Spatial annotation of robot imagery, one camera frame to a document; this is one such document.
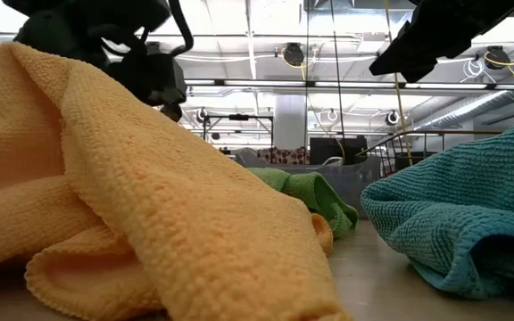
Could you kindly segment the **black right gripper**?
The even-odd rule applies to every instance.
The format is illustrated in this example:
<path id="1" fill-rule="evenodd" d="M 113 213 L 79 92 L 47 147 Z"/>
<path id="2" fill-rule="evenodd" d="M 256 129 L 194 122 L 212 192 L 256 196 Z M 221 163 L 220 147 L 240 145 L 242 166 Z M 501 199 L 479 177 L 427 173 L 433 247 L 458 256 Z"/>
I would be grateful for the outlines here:
<path id="1" fill-rule="evenodd" d="M 374 76 L 400 73 L 415 83 L 430 73 L 436 57 L 453 58 L 514 13 L 514 0 L 418 0 L 410 27 L 369 66 Z"/>

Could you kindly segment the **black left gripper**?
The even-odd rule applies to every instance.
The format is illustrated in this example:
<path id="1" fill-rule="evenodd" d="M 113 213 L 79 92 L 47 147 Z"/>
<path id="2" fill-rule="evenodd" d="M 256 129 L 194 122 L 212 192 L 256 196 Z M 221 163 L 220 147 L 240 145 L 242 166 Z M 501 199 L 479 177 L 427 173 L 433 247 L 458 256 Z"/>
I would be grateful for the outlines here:
<path id="1" fill-rule="evenodd" d="M 187 99 L 183 70 L 173 56 L 162 52 L 158 42 L 131 49 L 121 61 L 110 63 L 108 74 L 142 103 L 163 105 L 161 113 L 172 121 L 182 118 L 179 104 Z"/>

